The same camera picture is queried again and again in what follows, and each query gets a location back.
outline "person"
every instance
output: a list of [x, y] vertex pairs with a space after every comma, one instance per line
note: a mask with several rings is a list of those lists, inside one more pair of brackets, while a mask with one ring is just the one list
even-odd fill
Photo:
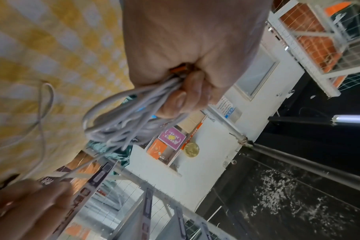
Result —
[[[83, 114], [131, 83], [159, 82], [170, 69], [190, 63], [195, 71], [157, 115], [172, 118], [216, 103], [254, 59], [271, 2], [127, 0], [121, 41], [115, 1], [0, 0], [0, 143], [27, 128], [26, 114], [36, 115], [32, 100], [39, 81], [50, 82], [58, 98], [44, 121], [49, 159], [34, 178], [71, 161], [86, 143]], [[0, 151], [0, 181], [37, 161], [38, 133], [29, 137], [8, 149], [12, 160]], [[0, 216], [0, 240], [46, 239], [72, 194], [66, 183], [42, 188], [32, 180], [0, 190], [0, 208], [17, 203]]]

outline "purple box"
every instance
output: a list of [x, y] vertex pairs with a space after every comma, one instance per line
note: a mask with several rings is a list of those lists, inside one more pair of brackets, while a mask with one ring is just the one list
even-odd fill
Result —
[[179, 149], [185, 138], [186, 136], [174, 127], [162, 132], [158, 137], [158, 139], [174, 150]]

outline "light fixture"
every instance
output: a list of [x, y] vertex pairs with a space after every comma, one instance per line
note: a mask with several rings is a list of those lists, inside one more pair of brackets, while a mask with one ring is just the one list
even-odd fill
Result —
[[334, 115], [334, 123], [360, 123], [360, 115]]

